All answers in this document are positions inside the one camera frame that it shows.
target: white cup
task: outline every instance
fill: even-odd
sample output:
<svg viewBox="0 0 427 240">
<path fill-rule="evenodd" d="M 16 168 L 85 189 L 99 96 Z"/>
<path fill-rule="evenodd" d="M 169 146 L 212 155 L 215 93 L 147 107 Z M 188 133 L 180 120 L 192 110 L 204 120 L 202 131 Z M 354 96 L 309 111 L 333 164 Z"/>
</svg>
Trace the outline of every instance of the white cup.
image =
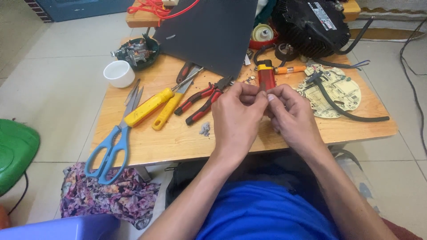
<svg viewBox="0 0 427 240">
<path fill-rule="evenodd" d="M 104 77 L 117 88 L 125 88 L 135 80 L 135 73 L 126 61 L 114 61 L 104 69 Z"/>
</svg>

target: green stool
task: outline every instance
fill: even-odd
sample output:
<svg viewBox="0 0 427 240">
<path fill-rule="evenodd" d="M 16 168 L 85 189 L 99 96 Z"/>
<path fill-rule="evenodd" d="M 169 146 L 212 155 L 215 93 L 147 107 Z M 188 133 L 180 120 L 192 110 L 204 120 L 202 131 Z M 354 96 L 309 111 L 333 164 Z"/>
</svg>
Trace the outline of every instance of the green stool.
<svg viewBox="0 0 427 240">
<path fill-rule="evenodd" d="M 0 119 L 0 196 L 19 180 L 39 145 L 40 136 L 34 129 Z"/>
</svg>

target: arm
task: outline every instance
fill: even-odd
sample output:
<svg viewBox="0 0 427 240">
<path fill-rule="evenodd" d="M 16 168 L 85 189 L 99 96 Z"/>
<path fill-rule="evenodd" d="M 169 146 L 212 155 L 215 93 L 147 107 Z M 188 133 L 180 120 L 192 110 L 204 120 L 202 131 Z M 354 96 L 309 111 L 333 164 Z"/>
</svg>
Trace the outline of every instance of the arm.
<svg viewBox="0 0 427 240">
<path fill-rule="evenodd" d="M 333 158 L 320 136 L 310 101 L 285 84 L 267 93 L 267 114 L 274 130 L 313 171 L 343 237 L 397 239 Z"/>
<path fill-rule="evenodd" d="M 251 96 L 244 105 L 239 97 Z M 212 105 L 215 150 L 209 160 L 173 203 L 139 237 L 151 239 L 193 239 L 201 228 L 227 178 L 249 152 L 258 133 L 268 101 L 265 91 L 236 82 Z"/>
</svg>

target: floral cloth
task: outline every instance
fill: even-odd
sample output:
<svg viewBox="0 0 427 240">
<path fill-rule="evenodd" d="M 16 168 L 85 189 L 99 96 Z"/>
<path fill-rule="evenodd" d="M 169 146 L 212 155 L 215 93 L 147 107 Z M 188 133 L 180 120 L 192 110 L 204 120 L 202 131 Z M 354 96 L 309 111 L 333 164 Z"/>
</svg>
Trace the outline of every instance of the floral cloth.
<svg viewBox="0 0 427 240">
<path fill-rule="evenodd" d="M 144 183 L 133 168 L 125 169 L 111 185 L 86 177 L 85 163 L 64 169 L 61 193 L 61 217 L 88 214 L 112 214 L 141 230 L 150 223 L 160 184 Z M 107 179 L 116 175 L 110 170 Z"/>
</svg>

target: red black pliers handle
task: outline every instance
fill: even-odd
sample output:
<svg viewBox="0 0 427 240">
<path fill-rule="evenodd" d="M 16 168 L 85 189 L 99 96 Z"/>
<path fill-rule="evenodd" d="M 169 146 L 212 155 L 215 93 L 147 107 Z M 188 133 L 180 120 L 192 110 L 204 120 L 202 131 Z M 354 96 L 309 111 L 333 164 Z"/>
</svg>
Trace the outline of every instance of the red black pliers handle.
<svg viewBox="0 0 427 240">
<path fill-rule="evenodd" d="M 189 97 L 184 103 L 182 103 L 176 110 L 175 114 L 180 116 L 183 114 L 188 108 L 190 108 L 193 103 L 197 102 L 198 100 L 210 96 L 209 99 L 206 101 L 206 103 L 196 112 L 194 112 L 191 116 L 189 116 L 185 122 L 187 125 L 191 125 L 197 120 L 199 120 L 201 117 L 203 117 L 206 113 L 209 112 L 209 110 L 212 107 L 212 103 L 214 103 L 218 97 L 220 97 L 224 92 L 218 88 L 215 87 L 212 83 L 209 83 L 209 87 L 201 90 L 198 93 L 195 93 L 191 97 Z"/>
</svg>

